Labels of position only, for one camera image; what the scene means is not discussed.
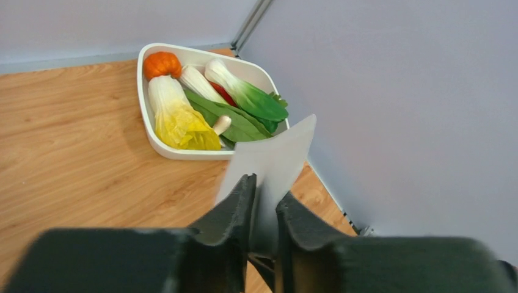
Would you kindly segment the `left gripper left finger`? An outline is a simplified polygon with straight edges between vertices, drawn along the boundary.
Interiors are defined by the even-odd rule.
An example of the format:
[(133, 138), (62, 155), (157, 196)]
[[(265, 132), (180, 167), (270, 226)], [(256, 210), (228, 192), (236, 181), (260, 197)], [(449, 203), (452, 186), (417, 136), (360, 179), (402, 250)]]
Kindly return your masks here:
[(55, 228), (5, 292), (243, 292), (256, 176), (184, 228)]

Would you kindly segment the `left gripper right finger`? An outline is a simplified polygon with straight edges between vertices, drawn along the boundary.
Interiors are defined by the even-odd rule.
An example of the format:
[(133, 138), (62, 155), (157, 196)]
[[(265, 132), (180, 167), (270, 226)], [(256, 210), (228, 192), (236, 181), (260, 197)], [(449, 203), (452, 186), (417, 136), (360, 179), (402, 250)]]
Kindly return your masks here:
[(508, 270), (465, 237), (348, 236), (287, 194), (276, 208), (280, 292), (515, 292)]

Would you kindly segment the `white paper coffee filter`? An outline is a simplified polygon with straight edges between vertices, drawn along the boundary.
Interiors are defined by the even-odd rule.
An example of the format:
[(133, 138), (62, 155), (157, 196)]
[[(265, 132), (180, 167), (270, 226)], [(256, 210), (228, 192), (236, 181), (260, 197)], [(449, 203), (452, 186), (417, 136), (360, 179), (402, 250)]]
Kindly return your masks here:
[(242, 175), (257, 176), (249, 247), (260, 256), (275, 256), (279, 246), (276, 207), (290, 191), (306, 161), (316, 128), (311, 114), (290, 129), (265, 140), (235, 145), (216, 203), (223, 201)]

